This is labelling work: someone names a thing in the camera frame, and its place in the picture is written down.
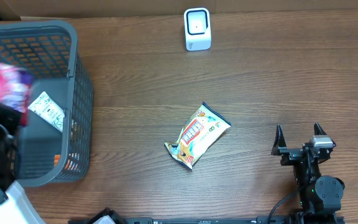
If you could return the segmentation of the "yellow snack bag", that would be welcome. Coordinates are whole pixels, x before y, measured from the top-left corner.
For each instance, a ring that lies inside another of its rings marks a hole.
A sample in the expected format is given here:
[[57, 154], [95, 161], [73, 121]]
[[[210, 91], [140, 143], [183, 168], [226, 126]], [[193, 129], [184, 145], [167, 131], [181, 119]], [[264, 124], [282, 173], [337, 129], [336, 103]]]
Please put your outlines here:
[[164, 146], [176, 161], [193, 170], [200, 157], [230, 127], [228, 120], [203, 102], [182, 127], [178, 139]]

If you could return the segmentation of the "small orange juice carton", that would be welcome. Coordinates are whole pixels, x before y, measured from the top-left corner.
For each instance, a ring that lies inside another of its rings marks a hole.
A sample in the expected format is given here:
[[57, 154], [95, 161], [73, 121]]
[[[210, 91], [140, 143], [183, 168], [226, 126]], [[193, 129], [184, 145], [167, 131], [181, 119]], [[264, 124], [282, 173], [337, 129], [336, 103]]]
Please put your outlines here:
[[54, 166], [56, 166], [58, 164], [58, 162], [60, 160], [60, 156], [61, 156], [60, 154], [54, 155], [54, 163], [53, 163]]

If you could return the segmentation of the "white tube with gold cap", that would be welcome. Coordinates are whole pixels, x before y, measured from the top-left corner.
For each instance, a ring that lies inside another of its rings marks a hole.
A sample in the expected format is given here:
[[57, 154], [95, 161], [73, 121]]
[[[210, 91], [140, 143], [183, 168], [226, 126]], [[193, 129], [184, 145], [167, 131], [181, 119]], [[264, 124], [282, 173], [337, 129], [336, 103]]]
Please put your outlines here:
[[63, 122], [65, 118], [61, 107], [43, 91], [28, 107], [30, 111], [41, 117], [55, 129], [63, 132]]

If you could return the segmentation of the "purple red snack pouch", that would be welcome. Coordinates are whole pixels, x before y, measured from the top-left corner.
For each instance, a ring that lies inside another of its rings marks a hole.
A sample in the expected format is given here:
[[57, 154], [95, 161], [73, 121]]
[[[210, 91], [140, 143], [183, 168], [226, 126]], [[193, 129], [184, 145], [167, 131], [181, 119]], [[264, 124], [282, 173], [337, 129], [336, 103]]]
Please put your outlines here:
[[0, 63], [0, 103], [22, 113], [21, 126], [27, 126], [27, 107], [34, 80], [24, 68]]

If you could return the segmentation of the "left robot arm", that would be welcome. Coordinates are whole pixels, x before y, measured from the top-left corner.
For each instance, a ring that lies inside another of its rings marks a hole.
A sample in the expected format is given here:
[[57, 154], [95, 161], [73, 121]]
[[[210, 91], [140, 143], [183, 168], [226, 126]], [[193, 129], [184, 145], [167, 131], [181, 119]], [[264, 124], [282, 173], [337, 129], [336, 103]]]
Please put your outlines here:
[[0, 223], [43, 223], [14, 174], [21, 113], [0, 103]]

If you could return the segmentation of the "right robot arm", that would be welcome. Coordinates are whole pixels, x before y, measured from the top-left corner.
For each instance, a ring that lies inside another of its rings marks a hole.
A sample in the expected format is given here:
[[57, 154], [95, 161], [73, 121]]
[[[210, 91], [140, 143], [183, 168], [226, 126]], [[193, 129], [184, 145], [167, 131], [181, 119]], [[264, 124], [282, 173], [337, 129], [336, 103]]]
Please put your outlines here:
[[315, 123], [310, 140], [301, 148], [289, 149], [282, 127], [277, 126], [271, 155], [280, 156], [282, 166], [293, 167], [298, 188], [274, 206], [268, 221], [277, 207], [298, 195], [301, 209], [289, 215], [290, 223], [337, 223], [336, 212], [341, 209], [345, 184], [337, 177], [322, 175], [319, 170], [319, 165], [331, 158], [335, 147], [336, 143]]

